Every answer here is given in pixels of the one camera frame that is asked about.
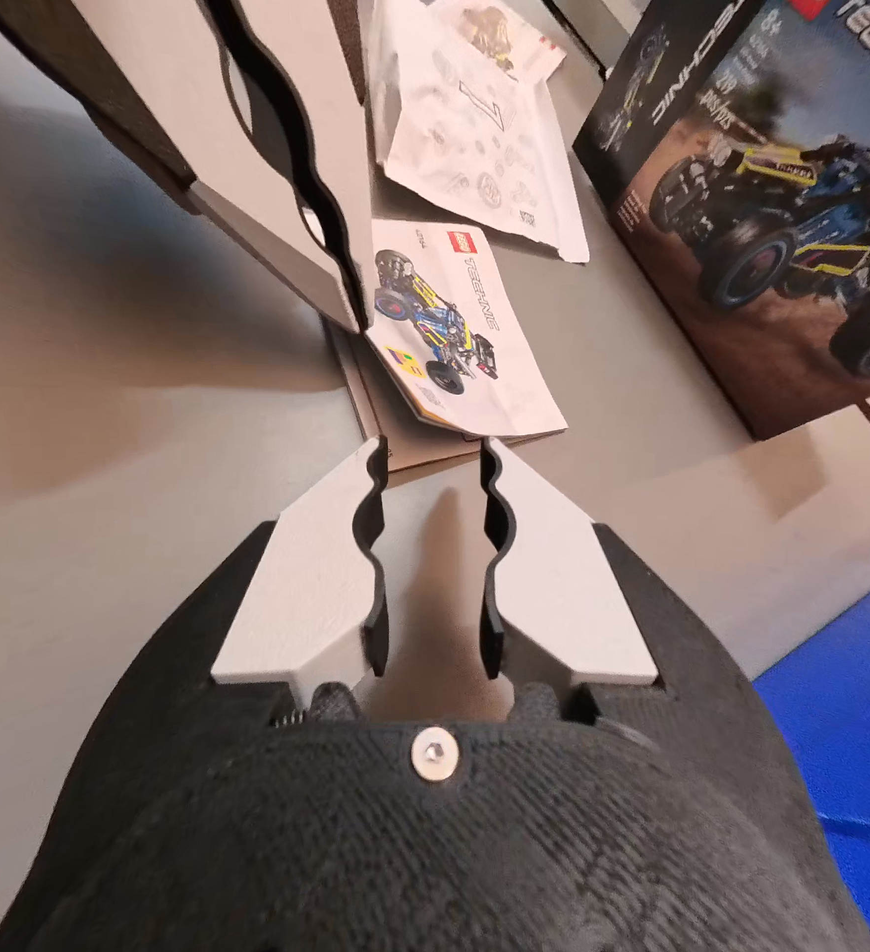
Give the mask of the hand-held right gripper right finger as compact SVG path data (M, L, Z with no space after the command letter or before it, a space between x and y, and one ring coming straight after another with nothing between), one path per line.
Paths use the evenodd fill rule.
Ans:
M482 441L486 567L479 656L490 680L648 687L659 671L595 521L496 437Z

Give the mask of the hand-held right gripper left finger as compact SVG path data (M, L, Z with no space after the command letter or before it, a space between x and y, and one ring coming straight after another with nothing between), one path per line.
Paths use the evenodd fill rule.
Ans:
M389 658L384 571L384 437L284 509L211 668L216 684L285 684L308 708L322 684L381 678Z

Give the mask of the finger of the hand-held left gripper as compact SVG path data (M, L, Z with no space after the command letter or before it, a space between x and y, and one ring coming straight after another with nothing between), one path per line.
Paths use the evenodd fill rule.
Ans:
M353 329L372 325L371 184L367 81L355 1L245 2L246 30L292 90L300 120L276 109L289 157L285 173L308 236L332 263Z
M196 206L322 316L349 332L346 293L308 236L285 173L276 109L300 113L246 30L245 2L92 1L76 6L195 173Z

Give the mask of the white printed paper bag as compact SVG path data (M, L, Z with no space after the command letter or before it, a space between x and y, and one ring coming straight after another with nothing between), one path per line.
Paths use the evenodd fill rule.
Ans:
M505 2L374 2L366 69L377 163L433 205L587 264L547 85L564 57Z

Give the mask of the instruction booklet with car cover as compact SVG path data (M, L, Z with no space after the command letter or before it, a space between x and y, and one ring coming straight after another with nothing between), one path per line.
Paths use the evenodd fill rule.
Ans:
M485 435L516 445L567 428L520 327L490 330L479 318L475 327L494 348L499 376L472 366L464 392L452 396L426 375L434 354L411 327L381 319L365 339L327 324L362 434L387 439L390 471L468 461Z
M375 218L372 239L366 339L419 420L472 438L567 428L482 230Z

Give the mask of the black toy car set box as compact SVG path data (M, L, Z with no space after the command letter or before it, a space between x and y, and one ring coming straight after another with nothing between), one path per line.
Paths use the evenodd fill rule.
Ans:
M574 151L750 435L870 397L870 2L650 2Z

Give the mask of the blue plastic bin with dividers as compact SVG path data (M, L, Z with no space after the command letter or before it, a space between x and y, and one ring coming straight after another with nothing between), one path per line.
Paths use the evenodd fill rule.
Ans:
M754 679L870 926L870 592Z

